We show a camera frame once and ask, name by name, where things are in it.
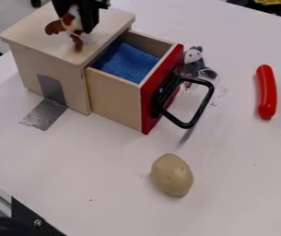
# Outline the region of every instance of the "black and white plush toy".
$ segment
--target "black and white plush toy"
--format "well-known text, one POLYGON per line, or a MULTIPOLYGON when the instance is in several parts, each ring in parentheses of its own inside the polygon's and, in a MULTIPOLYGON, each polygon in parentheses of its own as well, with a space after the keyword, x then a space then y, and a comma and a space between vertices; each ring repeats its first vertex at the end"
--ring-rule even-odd
MULTIPOLYGON (((217 73, 205 66, 203 58, 203 48, 201 46, 192 47, 183 56, 183 75, 186 77, 209 77, 215 79, 217 73)), ((189 88, 191 83, 185 83, 185 87, 189 88)))

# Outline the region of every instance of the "duct tape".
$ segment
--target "duct tape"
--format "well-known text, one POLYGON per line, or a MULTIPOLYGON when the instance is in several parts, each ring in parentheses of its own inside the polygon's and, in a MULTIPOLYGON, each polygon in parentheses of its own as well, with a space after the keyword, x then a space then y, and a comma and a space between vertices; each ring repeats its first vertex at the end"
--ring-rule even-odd
POLYGON ((66 109, 54 100, 44 99, 19 123, 46 131, 66 109))
POLYGON ((37 75, 45 99, 19 122, 46 131, 67 109, 60 82, 52 77, 37 75))

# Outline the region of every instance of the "toy hot dog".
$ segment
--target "toy hot dog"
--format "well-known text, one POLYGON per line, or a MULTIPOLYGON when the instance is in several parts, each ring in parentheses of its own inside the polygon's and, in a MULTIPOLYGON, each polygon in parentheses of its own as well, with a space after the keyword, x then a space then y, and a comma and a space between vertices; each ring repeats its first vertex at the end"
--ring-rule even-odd
POLYGON ((261 65, 256 71, 260 90, 258 113, 264 120, 270 120, 276 111, 277 95, 273 69, 269 65, 261 65))

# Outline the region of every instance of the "blue sponge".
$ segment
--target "blue sponge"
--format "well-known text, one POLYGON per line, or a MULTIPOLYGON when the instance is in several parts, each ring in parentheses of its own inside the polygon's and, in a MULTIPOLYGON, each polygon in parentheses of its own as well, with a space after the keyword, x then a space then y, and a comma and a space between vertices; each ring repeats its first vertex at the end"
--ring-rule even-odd
POLYGON ((98 70, 140 84, 159 58, 116 41, 94 65, 98 70))

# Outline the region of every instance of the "wooden panel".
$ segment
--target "wooden panel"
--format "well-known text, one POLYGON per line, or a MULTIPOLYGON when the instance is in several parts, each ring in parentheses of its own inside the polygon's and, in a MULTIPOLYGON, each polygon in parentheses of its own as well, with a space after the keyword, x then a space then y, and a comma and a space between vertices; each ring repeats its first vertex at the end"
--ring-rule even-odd
POLYGON ((126 31, 120 38, 129 45, 161 58, 174 44, 133 30, 126 31))
POLYGON ((62 32, 48 36, 45 27, 58 19, 52 3, 41 7, 5 30, 1 39, 19 43, 36 51, 65 60, 77 67, 88 64, 98 53, 111 44, 135 21, 135 15, 122 10, 100 10, 99 25, 86 37, 82 52, 77 53, 71 39, 62 32))
POLYGON ((37 75, 52 77, 60 81, 69 108, 84 114, 90 113, 83 69, 15 43, 10 43, 10 48, 27 89, 42 95, 37 75))
POLYGON ((91 67, 86 78, 93 112, 141 132, 140 89, 135 83, 91 67))
MULTIPOLYGON (((158 119, 151 118, 151 98, 153 93, 158 89, 160 84, 167 78, 170 72, 176 67, 182 64, 183 46, 178 44, 173 51, 163 60, 162 64, 154 71, 152 76, 146 81, 141 88, 141 104, 142 104, 142 133, 147 135, 150 130, 156 125, 158 119)), ((167 102, 166 107, 170 105, 172 99, 175 97, 176 92, 167 102)))

